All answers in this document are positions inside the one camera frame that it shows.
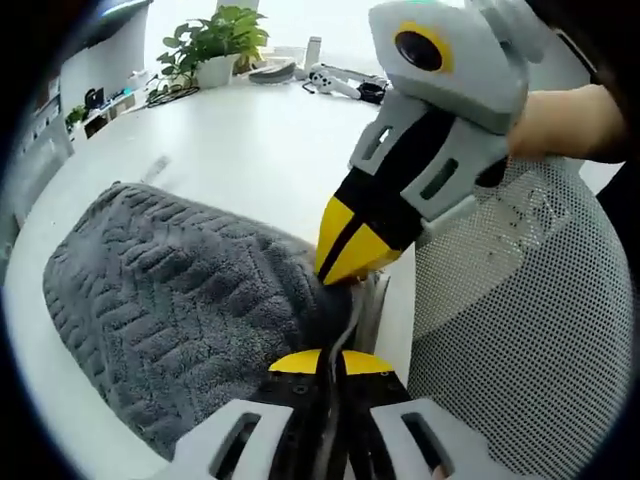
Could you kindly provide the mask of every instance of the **white desk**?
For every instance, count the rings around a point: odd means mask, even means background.
[[[153,185],[315,243],[326,202],[376,112],[377,107],[347,98],[310,95],[299,85],[230,86],[119,117],[60,169],[15,245],[6,277],[6,313],[37,409],[88,478],[144,478],[164,460],[102,402],[60,341],[45,306],[45,263],[87,206],[116,180],[140,181],[166,156],[170,163]],[[390,273],[380,327],[385,333],[377,349],[406,378],[413,251]]]

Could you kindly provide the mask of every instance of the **potted plant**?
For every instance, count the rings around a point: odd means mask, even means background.
[[[71,112],[69,112],[69,115],[67,115],[64,119],[64,123],[67,126],[67,132],[71,132],[71,130],[73,130],[73,127],[78,122],[82,121],[86,113],[87,109],[84,107],[84,105],[77,105],[73,107],[71,109]]]
[[[267,32],[258,27],[264,18],[255,10],[237,6],[221,6],[211,19],[197,19],[178,25],[173,37],[163,43],[172,49],[158,57],[162,74],[174,80],[189,81],[195,77],[202,88],[229,83],[233,65],[240,71],[259,59],[258,47],[265,45]]]

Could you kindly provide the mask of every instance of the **gray towel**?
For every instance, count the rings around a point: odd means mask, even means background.
[[[327,345],[347,287],[323,288],[309,245],[144,185],[102,193],[47,263],[62,341],[118,417],[163,457],[269,364]]]

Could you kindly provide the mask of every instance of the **green leaves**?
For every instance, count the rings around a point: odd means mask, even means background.
[[[69,112],[69,115],[67,115],[64,119],[67,128],[70,129],[74,124],[81,122],[85,112],[86,108],[84,107],[84,105],[76,105],[75,107],[73,107]]]
[[[164,37],[162,39],[162,43],[164,43],[164,45],[169,48],[178,48],[182,42],[180,42],[180,40],[177,38]]]
[[[162,43],[173,49],[157,60],[166,65],[162,74],[171,77],[192,76],[198,64],[215,57],[240,54],[250,68],[252,59],[260,58],[259,46],[266,45],[269,34],[258,27],[265,18],[250,8],[222,6],[211,19],[192,19],[178,25],[173,37]]]
[[[160,55],[158,58],[156,58],[156,60],[158,60],[160,63],[174,63],[175,62],[175,55],[169,55],[167,52],[164,52],[162,55]]]
[[[189,31],[189,24],[188,23],[183,23],[182,25],[178,25],[176,27],[175,31],[173,32],[173,36],[176,39],[180,39],[180,37],[182,35],[184,35],[185,33],[187,33],[188,31]]]

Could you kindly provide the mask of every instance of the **gray mesh fabric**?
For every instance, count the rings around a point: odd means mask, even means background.
[[[571,478],[631,374],[633,290],[597,200],[561,162],[514,162],[478,211],[416,253],[409,374],[516,473]]]

